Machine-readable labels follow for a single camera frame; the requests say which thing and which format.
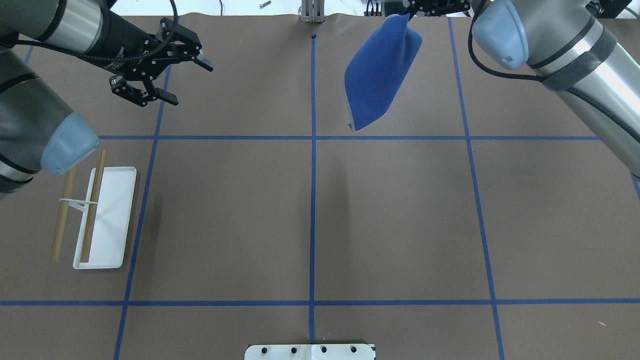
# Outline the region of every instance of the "metal bracket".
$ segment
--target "metal bracket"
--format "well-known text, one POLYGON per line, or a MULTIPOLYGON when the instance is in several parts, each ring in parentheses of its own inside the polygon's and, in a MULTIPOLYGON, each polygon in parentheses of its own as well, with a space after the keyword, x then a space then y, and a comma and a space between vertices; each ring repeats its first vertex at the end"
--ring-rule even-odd
POLYGON ((324 22, 324 0, 302 0, 300 16, 303 22, 324 22))
MULTIPOLYGON (((173 21, 163 17, 160 20, 158 32, 155 35, 148 34, 149 38, 145 41, 143 47, 144 53, 152 51, 161 45, 169 35, 169 29, 173 27, 173 21)), ((108 69, 116 74, 109 78, 111 92, 141 107, 156 100, 178 105, 178 98, 175 95, 157 88, 153 81, 169 65, 184 61, 192 61, 207 71, 213 71, 211 62, 202 54, 202 43, 198 35, 178 24, 173 32, 172 42, 166 44, 159 53, 144 58, 138 63, 120 63, 117 70, 108 69), (134 88, 127 83, 128 81, 142 81, 144 90, 134 88)))
POLYGON ((376 360, 373 344, 252 345, 244 360, 376 360))

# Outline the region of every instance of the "black sleeve band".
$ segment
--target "black sleeve band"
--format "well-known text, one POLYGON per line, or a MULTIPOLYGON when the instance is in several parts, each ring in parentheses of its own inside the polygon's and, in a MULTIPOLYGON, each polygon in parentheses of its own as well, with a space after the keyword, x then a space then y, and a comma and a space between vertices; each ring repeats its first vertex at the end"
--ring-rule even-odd
POLYGON ((22 188, 25 184, 30 183, 33 178, 25 183, 16 183, 9 179, 5 179, 4 176, 0 176, 0 193, 13 193, 22 188))
POLYGON ((0 154, 0 161, 2 161, 3 163, 7 164, 8 166, 14 168, 15 170, 18 170, 19 172, 23 172, 25 174, 31 174, 31 175, 35 175, 38 172, 34 171, 34 170, 30 170, 28 168, 24 168, 16 163, 14 163, 13 161, 7 159, 4 155, 0 154))
POLYGON ((550 63, 558 60, 560 56, 564 55, 567 51, 569 51, 572 47, 574 47, 575 44, 578 44, 580 40, 582 40, 585 36, 587 36, 587 33, 589 32, 589 30, 591 30, 591 28, 595 23, 596 23, 596 18, 592 16, 591 18, 589 18, 589 22, 587 22, 587 24, 580 31, 580 33, 578 33, 578 35, 576 35, 575 38, 573 38, 573 40, 569 42, 569 44, 566 44, 565 46, 563 46, 562 49, 556 51, 555 54, 549 56, 548 58, 542 60, 541 62, 531 65, 530 68, 540 69, 541 67, 547 66, 550 63))
POLYGON ((0 84, 0 94, 9 90, 10 88, 14 87, 15 85, 21 84, 27 80, 31 80, 31 79, 39 79, 40 76, 38 76, 35 72, 28 72, 26 74, 22 74, 19 76, 16 76, 15 78, 11 79, 11 80, 7 80, 4 83, 0 84))
POLYGON ((617 43, 618 39, 607 28, 603 28, 602 35, 591 50, 578 56, 569 65, 548 77, 542 82, 542 85, 555 92, 569 89, 606 61, 617 43))

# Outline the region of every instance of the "silver robot arm segment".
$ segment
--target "silver robot arm segment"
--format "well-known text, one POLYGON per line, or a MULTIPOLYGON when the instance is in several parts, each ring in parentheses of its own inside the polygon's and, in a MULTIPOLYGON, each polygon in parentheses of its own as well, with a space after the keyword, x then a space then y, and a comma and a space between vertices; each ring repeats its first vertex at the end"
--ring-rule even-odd
POLYGON ((4 47, 0 69, 0 193, 13 193, 41 169, 66 172, 98 146, 98 137, 4 47))
POLYGON ((503 67, 528 64, 640 176, 640 65, 588 3, 496 0, 477 18, 473 35, 503 67))

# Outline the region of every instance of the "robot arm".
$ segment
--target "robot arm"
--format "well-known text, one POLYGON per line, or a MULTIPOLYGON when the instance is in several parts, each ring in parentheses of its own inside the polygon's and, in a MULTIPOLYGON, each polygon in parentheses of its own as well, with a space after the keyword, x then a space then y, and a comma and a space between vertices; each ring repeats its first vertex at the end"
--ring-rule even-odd
MULTIPOLYGON (((110 71, 114 94, 146 106, 155 100, 177 105, 175 95, 156 88, 155 80, 169 64, 193 61, 212 71, 202 54, 198 35, 172 20, 163 18, 156 34, 148 34, 110 10, 115 1, 106 0, 3 0, 0 2, 0 29, 6 38, 1 44, 27 44, 17 34, 43 42, 55 49, 110 71), (127 81, 141 81, 138 90, 127 81)), ((175 4, 172 6, 177 16, 175 4)))
POLYGON ((537 76, 520 78, 540 81, 560 96, 638 177, 640 66, 592 16, 588 3, 496 0, 485 11, 477 11, 472 33, 503 67, 528 64, 537 76))
POLYGON ((41 169, 64 173, 98 145, 82 117, 10 50, 15 44, 54 49, 110 71, 111 91, 138 106, 178 104, 153 84, 170 64, 192 61, 213 70, 194 32, 163 18, 159 31, 148 34, 113 13, 113 3, 0 0, 0 194, 19 190, 41 169), (18 40, 19 34, 39 42, 18 40), (144 90, 128 81, 141 81, 144 90))

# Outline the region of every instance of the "blue tape line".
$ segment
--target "blue tape line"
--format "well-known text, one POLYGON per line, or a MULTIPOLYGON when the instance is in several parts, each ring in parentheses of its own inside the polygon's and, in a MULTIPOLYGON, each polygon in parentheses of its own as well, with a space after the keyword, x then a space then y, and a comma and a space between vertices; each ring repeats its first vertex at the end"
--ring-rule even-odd
POLYGON ((31 54, 33 53, 33 45, 29 46, 29 51, 27 51, 27 56, 24 57, 24 63, 28 64, 29 60, 31 60, 31 54))
POLYGON ((317 300, 316 306, 460 306, 491 305, 491 300, 317 300))
POLYGON ((122 306, 122 303, 101 300, 0 300, 0 306, 122 306))
POLYGON ((316 340, 316 34, 311 35, 311 210, 309 234, 309 343, 316 340))
MULTIPOLYGON (((127 307, 273 307, 273 306, 498 306, 561 304, 640 304, 640 298, 472 299, 472 300, 139 300, 127 307)), ((0 300, 0 306, 123 306, 109 300, 0 300)))
POLYGON ((471 140, 564 140, 564 141, 593 141, 597 136, 469 136, 471 140))
POLYGON ((129 306, 166 306, 166 307, 173 307, 173 306, 175 306, 175 307, 189 307, 189 306, 200 306, 200 307, 223 307, 223 306, 250 307, 250 306, 308 306, 308 305, 309 305, 309 301, 307 301, 307 300, 129 301, 129 306))
POLYGON ((318 140, 466 140, 466 136, 317 136, 318 140))
POLYGON ((153 135, 98 135, 100 140, 153 140, 153 135))
POLYGON ((458 54, 456 52, 456 41, 453 35, 453 23, 451 18, 449 21, 449 38, 451 39, 451 51, 453 54, 453 64, 456 69, 456 81, 458 82, 458 97, 460 98, 460 110, 462 112, 462 123, 465 127, 465 135, 467 136, 467 152, 469 156, 469 165, 471 167, 471 179, 474 185, 474 195, 476 196, 476 211, 478 214, 478 224, 480 226, 480 236, 482 238, 482 248, 484 252, 484 265, 486 267, 486 277, 489 282, 489 294, 492 301, 493 324, 495 326, 495 338, 498 343, 498 355, 500 360, 504 360, 504 347, 502 346, 502 331, 500 329, 500 318, 498 316, 498 305, 495 303, 495 286, 493 285, 493 272, 491 270, 491 259, 489 257, 489 246, 486 241, 486 231, 484 230, 484 216, 482 212, 482 203, 480 201, 480 191, 477 183, 476 162, 474 160, 474 152, 471 146, 471 135, 469 132, 469 123, 467 120, 467 107, 465 106, 465 97, 462 90, 462 80, 460 77, 460 65, 458 63, 458 54))
MULTIPOLYGON (((164 76, 164 90, 169 86, 169 77, 171 75, 171 65, 166 70, 164 76)), ((149 165, 147 167, 147 179, 145 181, 145 191, 142 196, 142 205, 140 206, 140 216, 138 217, 138 228, 136 230, 136 238, 133 245, 133 251, 131 252, 131 264, 129 265, 129 276, 127 278, 127 288, 124 294, 124 303, 122 304, 122 314, 120 316, 120 326, 118 328, 118 337, 116 339, 115 351, 113 352, 113 360, 118 360, 120 357, 120 347, 122 346, 122 336, 124 335, 124 327, 127 321, 127 307, 129 298, 131 297, 131 286, 133 284, 133 275, 136 269, 136 260, 138 258, 138 249, 140 247, 140 235, 142 234, 142 225, 145 219, 145 212, 147 210, 147 199, 149 195, 149 187, 151 184, 151 175, 154 171, 154 162, 156 160, 156 149, 158 144, 158 137, 160 134, 160 127, 162 125, 162 116, 164 111, 164 101, 160 104, 158 110, 158 117, 156 120, 156 131, 154 133, 154 143, 151 146, 151 155, 149 156, 149 165)))
POLYGON ((498 305, 560 305, 560 304, 640 304, 640 299, 505 299, 496 300, 498 305))
POLYGON ((100 135, 102 140, 530 140, 530 141, 594 141, 597 136, 464 136, 464 135, 368 135, 368 136, 287 136, 287 135, 100 135))
POLYGON ((640 179, 638 179, 634 174, 631 174, 631 180, 634 182, 636 194, 638 195, 638 200, 640 200, 640 179))
POLYGON ((311 140, 312 136, 161 135, 160 140, 311 140))

